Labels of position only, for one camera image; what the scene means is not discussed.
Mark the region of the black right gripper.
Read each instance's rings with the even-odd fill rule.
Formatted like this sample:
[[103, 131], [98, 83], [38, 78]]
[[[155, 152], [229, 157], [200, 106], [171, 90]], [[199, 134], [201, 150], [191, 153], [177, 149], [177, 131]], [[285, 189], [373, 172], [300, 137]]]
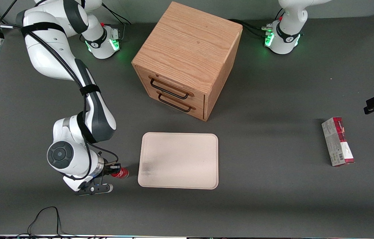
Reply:
[[118, 174], [112, 174], [112, 173], [113, 173], [113, 169], [120, 169], [120, 168], [121, 168], [120, 163], [104, 164], [103, 165], [103, 170], [102, 170], [102, 177], [104, 177], [106, 175], [110, 175], [113, 178], [119, 179]]

